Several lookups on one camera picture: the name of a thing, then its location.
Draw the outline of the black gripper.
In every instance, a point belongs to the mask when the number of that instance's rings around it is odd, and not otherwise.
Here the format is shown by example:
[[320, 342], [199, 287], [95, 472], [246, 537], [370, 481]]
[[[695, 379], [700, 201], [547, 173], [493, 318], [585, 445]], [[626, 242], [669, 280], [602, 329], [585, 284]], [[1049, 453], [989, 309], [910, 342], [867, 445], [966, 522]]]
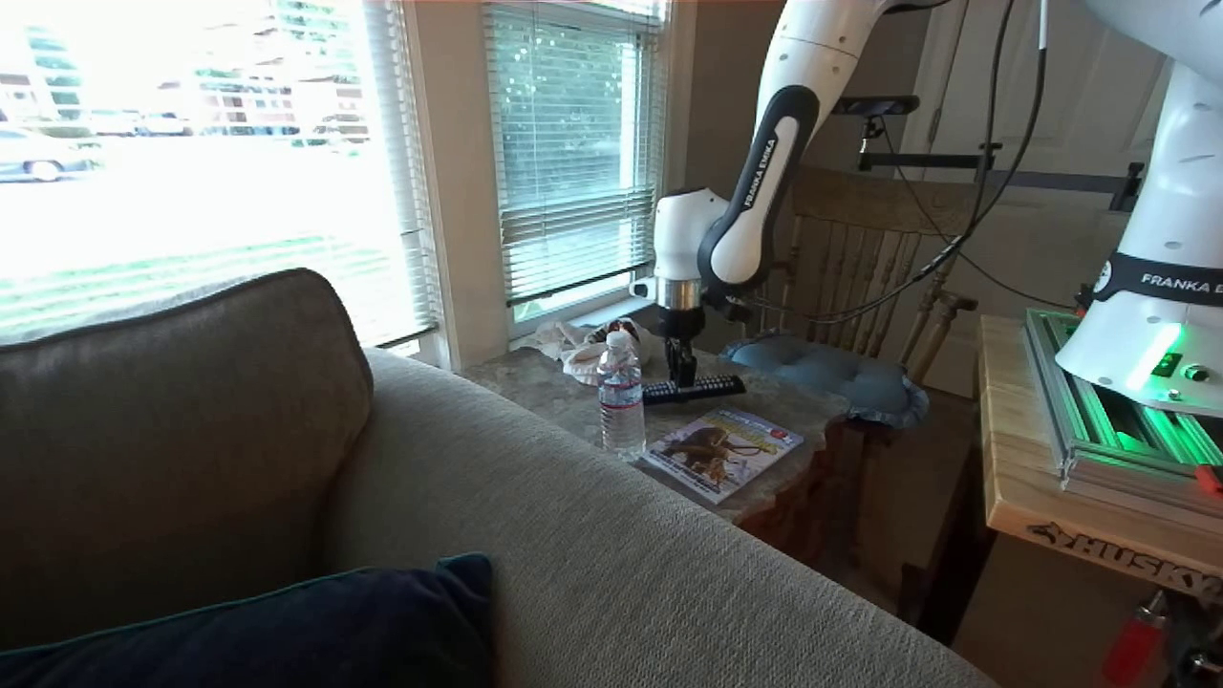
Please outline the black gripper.
[[[662, 309], [659, 313], [659, 336], [667, 338], [669, 356], [688, 356], [694, 338], [704, 332], [704, 323], [709, 323], [704, 309]], [[695, 374], [700, 374], [695, 357], [688, 357], [688, 363], [672, 357], [669, 363], [669, 379], [677, 387], [683, 387], [683, 380], [695, 387]]]

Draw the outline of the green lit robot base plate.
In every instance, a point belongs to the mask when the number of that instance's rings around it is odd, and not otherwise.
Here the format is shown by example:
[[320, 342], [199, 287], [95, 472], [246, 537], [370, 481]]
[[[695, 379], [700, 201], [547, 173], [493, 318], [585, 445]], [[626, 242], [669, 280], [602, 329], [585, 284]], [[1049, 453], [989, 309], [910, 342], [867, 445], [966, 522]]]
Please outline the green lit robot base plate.
[[1054, 363], [1073, 318], [1029, 309], [1026, 338], [1054, 424], [1054, 476], [1170, 476], [1195, 481], [1223, 468], [1223, 421], [1134, 405], [1105, 387], [1083, 380]]

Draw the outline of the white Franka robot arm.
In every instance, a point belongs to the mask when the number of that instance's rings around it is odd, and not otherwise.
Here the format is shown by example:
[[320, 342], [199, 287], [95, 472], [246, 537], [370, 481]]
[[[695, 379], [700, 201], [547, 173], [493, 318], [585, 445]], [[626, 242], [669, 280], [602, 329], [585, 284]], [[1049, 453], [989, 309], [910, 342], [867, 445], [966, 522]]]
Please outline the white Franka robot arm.
[[[654, 304], [669, 369], [688, 380], [709, 299], [765, 276], [775, 201], [892, 10], [944, 0], [789, 0], [771, 31], [755, 138], [729, 198], [669, 189], [654, 216]], [[1156, 147], [1120, 245], [1054, 363], [1139, 405], [1223, 414], [1223, 7], [1220, 0], [1083, 0], [1175, 59]]]

